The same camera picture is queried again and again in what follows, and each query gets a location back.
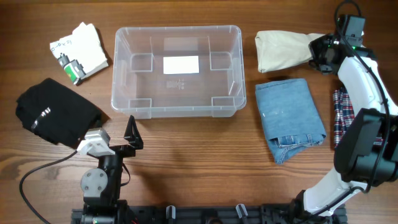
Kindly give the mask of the cream cloth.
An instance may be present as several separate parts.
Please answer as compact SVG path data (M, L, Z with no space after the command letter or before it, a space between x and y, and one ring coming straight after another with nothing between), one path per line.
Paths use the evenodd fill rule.
M259 31L255 37L258 71L294 67L312 59L309 43L323 34L301 34L282 30Z

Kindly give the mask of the plaid shirt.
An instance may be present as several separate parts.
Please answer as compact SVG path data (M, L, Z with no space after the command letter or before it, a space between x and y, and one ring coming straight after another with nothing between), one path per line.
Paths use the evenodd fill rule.
M333 144L337 148L345 132L354 121L354 110L345 87L335 90L332 94L335 119L333 123Z

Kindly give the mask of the blue jeans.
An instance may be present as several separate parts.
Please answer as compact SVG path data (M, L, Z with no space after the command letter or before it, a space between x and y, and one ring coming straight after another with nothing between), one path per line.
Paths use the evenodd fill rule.
M323 144L325 127L305 79L258 84L255 95L265 139L276 164Z

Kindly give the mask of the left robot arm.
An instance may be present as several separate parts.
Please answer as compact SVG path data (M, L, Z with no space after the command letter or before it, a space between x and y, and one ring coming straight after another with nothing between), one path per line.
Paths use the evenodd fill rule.
M135 213L126 200L121 200L123 171L128 171L123 160L134 157L144 147L133 116L129 117L124 133L126 144L110 146L110 136L103 128L88 130L78 146L77 153L98 160L98 166L84 173L81 178L84 206L81 217L73 212L73 221L83 224L137 223Z

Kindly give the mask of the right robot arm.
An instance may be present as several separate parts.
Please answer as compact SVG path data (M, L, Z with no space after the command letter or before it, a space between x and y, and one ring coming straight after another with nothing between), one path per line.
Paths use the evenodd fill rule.
M351 100L354 120L339 141L334 166L290 203L290 223L331 223L335 210L358 193L397 180L397 106L359 37L324 35L308 45L310 64L334 73Z

